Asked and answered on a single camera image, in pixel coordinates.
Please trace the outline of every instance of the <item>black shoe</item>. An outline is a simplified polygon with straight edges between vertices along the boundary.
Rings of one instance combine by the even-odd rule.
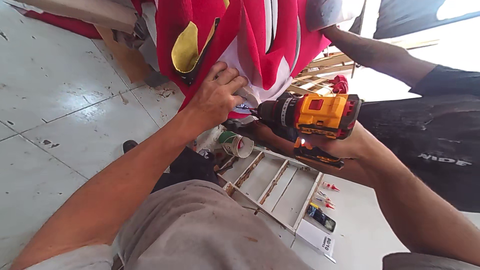
[[[128,140],[123,143],[123,153],[125,154],[126,152],[132,150],[135,146],[137,146],[138,143],[135,142],[134,140]]]

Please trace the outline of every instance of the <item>red fabric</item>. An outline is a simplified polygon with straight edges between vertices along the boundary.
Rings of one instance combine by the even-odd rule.
[[[153,0],[132,0],[137,12],[141,14],[141,3]],[[278,22],[275,40],[265,54],[265,7],[259,0],[231,0],[227,10],[221,0],[158,0],[156,13],[157,55],[160,72],[178,85],[185,100],[182,110],[192,99],[210,67],[215,64],[232,40],[238,36],[241,62],[246,61],[252,68],[252,83],[263,89],[270,89],[277,80],[278,67],[285,57],[290,68],[295,58],[297,16],[300,18],[301,46],[297,64],[292,76],[302,70],[330,43],[318,31],[310,33],[305,26],[306,0],[279,0]],[[189,21],[198,27],[198,47],[202,50],[206,37],[215,18],[220,23],[210,47],[204,55],[197,77],[190,86],[183,83],[175,72],[171,59],[173,45],[186,28]],[[230,118],[242,118],[248,114],[231,112]]]
[[[348,81],[344,75],[337,75],[333,80],[328,80],[328,82],[334,84],[332,92],[335,94],[348,93]]]
[[[317,55],[322,52],[331,42],[319,31],[309,32],[307,30],[305,10],[307,0],[297,0],[298,14],[300,19],[300,55],[291,76],[295,77],[306,67]]]
[[[38,13],[35,11],[27,11],[24,13],[24,16],[72,31],[87,38],[102,39],[102,36],[93,24],[86,23],[79,19],[53,15],[47,12]]]

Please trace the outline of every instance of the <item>smartphone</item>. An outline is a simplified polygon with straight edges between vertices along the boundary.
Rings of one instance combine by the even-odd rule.
[[[327,215],[325,215],[316,204],[310,203],[307,209],[307,215],[316,220],[320,225],[322,225],[329,232],[333,233],[335,229],[336,222]]]

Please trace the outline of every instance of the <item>hand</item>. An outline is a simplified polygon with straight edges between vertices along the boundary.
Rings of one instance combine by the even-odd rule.
[[[237,89],[246,86],[248,79],[239,76],[236,68],[228,68],[225,62],[217,62],[200,85],[195,96],[185,107],[195,118],[192,123],[205,131],[227,120],[228,113],[244,102],[240,96],[232,96]]]
[[[353,127],[350,136],[344,140],[334,140],[317,134],[299,133],[302,139],[312,146],[317,146],[323,151],[338,158],[361,159],[370,154],[371,149],[384,147],[368,130],[358,121]]]

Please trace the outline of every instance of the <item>cordless drill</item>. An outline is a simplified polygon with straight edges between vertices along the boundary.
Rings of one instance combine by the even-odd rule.
[[[322,97],[306,94],[301,98],[267,100],[257,108],[258,117],[287,127],[294,127],[305,134],[318,134],[343,140],[350,136],[357,119],[361,100],[357,95],[337,94]],[[343,160],[310,143],[297,138],[294,148],[297,158],[341,169]]]

